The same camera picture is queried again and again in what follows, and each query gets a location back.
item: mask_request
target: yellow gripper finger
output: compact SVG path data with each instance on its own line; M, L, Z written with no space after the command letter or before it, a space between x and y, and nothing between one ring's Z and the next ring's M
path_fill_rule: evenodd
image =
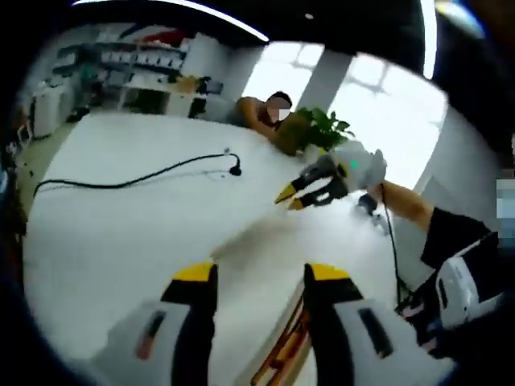
M289 199L292 195L295 195L295 193L297 193L295 188L291 184L288 184L288 186L285 187L284 190L277 196L275 203L280 203L285 199Z

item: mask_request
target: ceiling light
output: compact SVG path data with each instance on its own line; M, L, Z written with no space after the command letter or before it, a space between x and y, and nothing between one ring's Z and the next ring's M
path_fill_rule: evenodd
M420 0L420 5L422 6L424 40L426 46L423 75L427 79L431 79L435 72L437 45L435 0Z
M79 0L78 2L74 2L72 5L77 6L79 4L87 4L90 2L105 2L109 0ZM199 10L200 12L204 12L205 14L210 14L211 16L215 16L216 18L221 18L222 20L225 20L228 23L233 24L236 27L240 27L242 30L249 32L251 35L256 36L258 39L262 40L263 42L268 42L270 39L268 39L267 36L263 35L261 32L255 30L251 26L248 26L247 24L236 20L235 18L224 14L218 10L214 10L212 8L209 8L208 6L202 6L200 4L197 4L195 2L189 2L187 0L152 0L155 2L168 2L170 4L176 4L178 6L186 6L187 8L192 8L193 10Z

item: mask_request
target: black cable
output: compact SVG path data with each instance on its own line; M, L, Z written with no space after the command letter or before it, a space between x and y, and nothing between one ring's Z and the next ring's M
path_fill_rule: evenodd
M385 212L386 212L386 222L388 223L388 230L389 230L389 238L392 241L392 250L393 250L393 266L395 268L395 280L396 280L396 286L397 286L397 304L399 305L402 300L401 296L401 287L404 287L404 290L408 293L411 293L408 286L404 283L404 281L399 277L399 268L398 268L398 258L397 258L397 248L395 247L395 239L393 238L393 229L392 229L392 223L389 219L389 213L388 208L386 207L386 194L385 194L385 186L381 184L381 195L382 195L382 201L383 205L385 206Z
M61 184L61 185L71 185L71 186L74 186L74 187L85 187L87 189L123 189L125 187L130 187L136 183L140 183L142 181L146 181L148 179L151 179L153 177L157 177L158 175L161 175L163 173L166 173L167 171L170 171L172 169L175 169L177 167L180 167L180 166L183 166L183 165L186 165L188 163L191 163L191 162L194 162L194 161L200 161L201 159L207 159L207 158L219 158L219 157L227 157L227 156L231 156L231 157L234 157L236 159L236 165L231 167L229 169L229 173L231 175L241 175L241 163L240 163L240 158L234 154L234 153L223 153L223 154L207 154L207 155L201 155L199 157L194 157L194 158L190 158L190 159L187 159L185 161L182 161L182 162L177 162L176 164L172 165L172 166L169 166L169 167L165 167L164 169L161 169L161 170L158 170L154 173L150 173L149 175L144 175L138 179L132 179L130 181L127 181L127 182L124 182L124 183L113 183L113 184L100 184L100 183L81 183L81 182L78 182L78 181L72 181L72 180L69 180L69 179L47 179L45 181L42 181L40 183L38 183L34 189L34 196L38 193L38 190L44 186L44 185L48 185L48 184Z

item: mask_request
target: robotic arm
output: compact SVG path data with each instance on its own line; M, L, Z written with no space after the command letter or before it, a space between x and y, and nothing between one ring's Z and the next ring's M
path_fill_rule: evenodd
M316 191L306 193L291 201L290 210L302 210L311 205L328 205L334 199L361 189L374 187L384 181L386 161L380 150L369 153L359 141L347 141L333 151L323 154L304 169L300 176L289 183L275 203L292 198L315 181L330 179L329 183Z

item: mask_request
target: person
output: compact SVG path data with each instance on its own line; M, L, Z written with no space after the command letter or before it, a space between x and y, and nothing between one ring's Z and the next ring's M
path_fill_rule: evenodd
M255 130L273 141L275 130L291 106L291 98L282 91L274 92L266 101L244 96L227 116L227 123Z
M380 203L383 189L385 206L427 234L421 260L432 269L439 269L447 258L491 232L484 223L445 211L416 192L389 181L367 192Z
M486 366L499 368L503 353L498 347L504 347L507 342L515 343L512 328L515 323L513 254L501 251L498 234L492 233L481 221L445 211L410 189L384 181L367 192L394 214L409 220L427 234L421 260L435 269L435 272L438 272L446 259L470 244L482 238L488 239L481 248L471 250L463 258L469 268L474 265L476 272L480 273L480 277L475 277L476 284L481 283L482 288L493 285L496 291L505 293L505 301L497 312L464 323L453 330L443 331L433 341L437 347L431 354L436 357L448 356L459 363L460 371L457 374L461 380L473 379L472 374L477 375L478 369ZM437 298L435 276L415 291L416 294L422 294L424 304L432 303ZM418 297L414 300L415 304L419 304Z

